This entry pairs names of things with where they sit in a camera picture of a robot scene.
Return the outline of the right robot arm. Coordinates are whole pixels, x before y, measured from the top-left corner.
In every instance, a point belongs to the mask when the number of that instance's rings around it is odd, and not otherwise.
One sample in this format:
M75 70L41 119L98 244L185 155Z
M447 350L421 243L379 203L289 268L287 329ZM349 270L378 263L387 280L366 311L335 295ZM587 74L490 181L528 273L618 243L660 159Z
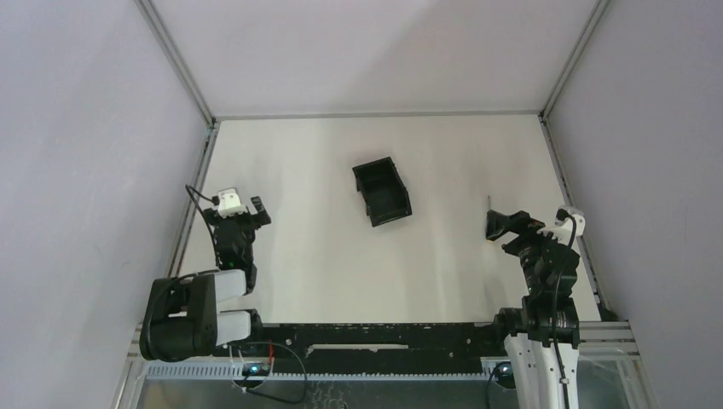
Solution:
M580 255L574 248L586 220L577 209L558 208L552 225L520 210L488 210L485 237L513 239L502 250L519 260L527 293L518 308L502 308L493 321L493 343L507 360L489 379L514 389L521 408L579 407L577 369L581 321L572 297Z

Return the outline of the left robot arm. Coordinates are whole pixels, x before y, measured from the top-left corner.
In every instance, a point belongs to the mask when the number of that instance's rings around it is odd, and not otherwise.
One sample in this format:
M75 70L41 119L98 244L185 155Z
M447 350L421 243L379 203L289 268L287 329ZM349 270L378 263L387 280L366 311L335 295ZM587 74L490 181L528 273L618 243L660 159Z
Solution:
M179 362L207 356L234 343L244 354L260 353L267 342L256 309L222 310L222 302L253 293L257 266L256 232L271 223L260 197L254 211L235 190L218 194L217 205L203 211L211 229L216 268L152 283L142 322L139 348L145 360Z

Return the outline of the right lit circuit board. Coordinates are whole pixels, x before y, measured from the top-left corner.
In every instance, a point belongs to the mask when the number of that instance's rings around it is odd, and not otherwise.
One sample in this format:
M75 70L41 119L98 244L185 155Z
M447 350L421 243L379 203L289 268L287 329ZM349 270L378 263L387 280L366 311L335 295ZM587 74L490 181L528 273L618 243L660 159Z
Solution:
M498 363L491 373L492 381L503 389L515 389L514 373L509 361Z

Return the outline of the left green lit circuit board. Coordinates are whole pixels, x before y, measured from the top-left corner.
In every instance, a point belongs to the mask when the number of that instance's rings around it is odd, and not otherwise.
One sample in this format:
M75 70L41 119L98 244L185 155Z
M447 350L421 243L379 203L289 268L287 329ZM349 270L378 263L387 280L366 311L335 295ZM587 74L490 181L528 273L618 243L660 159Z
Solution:
M264 363L248 363L244 364L242 377L267 377L271 372L271 366Z

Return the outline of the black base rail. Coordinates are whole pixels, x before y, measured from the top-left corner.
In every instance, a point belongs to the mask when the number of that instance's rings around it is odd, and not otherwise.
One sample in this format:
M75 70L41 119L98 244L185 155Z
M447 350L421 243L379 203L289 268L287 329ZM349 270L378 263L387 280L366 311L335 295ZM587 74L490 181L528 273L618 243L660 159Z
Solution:
M472 322L265 324L252 339L219 347L213 356L228 353L302 373L459 370L507 357L498 331Z

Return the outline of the black plastic bin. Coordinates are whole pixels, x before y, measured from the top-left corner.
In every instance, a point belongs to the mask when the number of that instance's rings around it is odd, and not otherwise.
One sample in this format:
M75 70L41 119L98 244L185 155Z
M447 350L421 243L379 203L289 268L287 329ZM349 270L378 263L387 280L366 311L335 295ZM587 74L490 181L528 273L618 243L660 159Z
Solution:
M373 228L413 214L408 190L392 157L359 164L352 172Z

